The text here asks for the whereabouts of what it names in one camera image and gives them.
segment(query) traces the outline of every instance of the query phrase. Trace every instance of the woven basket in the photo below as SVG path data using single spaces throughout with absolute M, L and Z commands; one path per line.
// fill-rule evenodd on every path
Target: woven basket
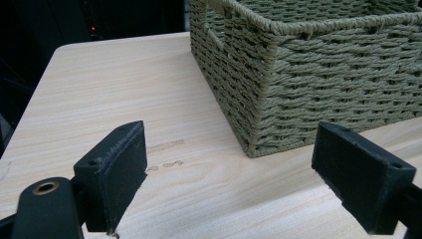
M 190 0 L 192 53 L 251 157 L 422 116 L 415 0 Z

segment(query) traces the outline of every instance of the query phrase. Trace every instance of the black surface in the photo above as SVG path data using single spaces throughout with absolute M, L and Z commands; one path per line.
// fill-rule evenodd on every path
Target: black surface
M 38 186 L 48 182 L 59 186 L 47 194 L 34 194 Z M 71 181 L 52 177 L 27 187 L 19 199 L 12 238 L 83 238 Z
M 369 234 L 392 234 L 416 168 L 348 128 L 320 122 L 312 168 Z
M 86 191 L 92 232 L 114 232 L 145 179 L 147 167 L 142 121 L 113 130 L 77 164 L 73 181 Z

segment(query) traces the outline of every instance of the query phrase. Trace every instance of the basket rim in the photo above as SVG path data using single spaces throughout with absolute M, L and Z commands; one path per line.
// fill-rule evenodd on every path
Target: basket rim
M 242 5 L 237 0 L 202 0 L 214 11 L 225 13 L 227 10 L 235 10 L 248 23 L 254 25 L 261 30 L 272 32 L 276 35 L 297 35 L 306 33 L 325 33 L 337 30 L 354 29 L 354 28 L 382 28 L 384 26 L 399 24 L 415 24 L 422 22 L 422 8 L 416 7 L 416 12 L 397 13 L 385 15 L 368 15 L 364 17 L 343 18 L 343 19 L 327 19 L 316 21 L 302 21 L 294 23 L 286 23 L 282 21 L 274 21 L 261 16 L 252 11 L 248 7 Z

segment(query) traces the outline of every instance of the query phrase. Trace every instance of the wooden table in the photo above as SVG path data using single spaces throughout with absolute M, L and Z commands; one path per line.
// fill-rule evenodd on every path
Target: wooden table
M 71 178 L 115 127 L 144 120 L 148 177 L 120 238 L 402 238 L 402 225 L 392 237 L 366 235 L 311 169 L 312 145 L 248 158 L 189 44 L 183 33 L 57 50 L 0 160 L 0 218 L 25 187 Z M 422 119 L 363 135 L 417 166 L 422 186 Z

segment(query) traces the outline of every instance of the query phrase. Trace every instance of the table surface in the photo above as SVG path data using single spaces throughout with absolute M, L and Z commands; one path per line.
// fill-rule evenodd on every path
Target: table surface
M 246 156 L 188 33 L 58 49 L 0 160 L 0 218 L 15 212 L 28 185 L 73 177 L 85 153 L 135 120 L 145 124 L 148 177 L 117 227 L 120 238 L 369 238 L 311 169 L 313 145 Z M 418 167 L 422 186 L 421 118 L 363 135 Z M 399 224 L 382 238 L 404 231 Z

